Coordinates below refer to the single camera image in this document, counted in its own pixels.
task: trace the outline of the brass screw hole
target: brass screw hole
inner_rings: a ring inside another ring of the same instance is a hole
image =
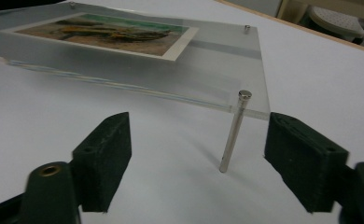
[[[61,171],[60,166],[48,166],[48,167],[43,168],[39,174],[42,176],[50,176],[50,175],[55,175],[55,174],[59,173],[60,171]]]

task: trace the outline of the white surface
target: white surface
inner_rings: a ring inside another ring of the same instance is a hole
[[[212,0],[78,1],[258,27],[271,110],[300,119],[364,161],[364,51]],[[83,223],[337,223],[307,214],[262,158],[267,122],[244,119],[217,170],[232,114],[47,77],[0,64],[0,202],[37,166],[69,161],[105,117],[129,111],[133,157],[109,213]]]

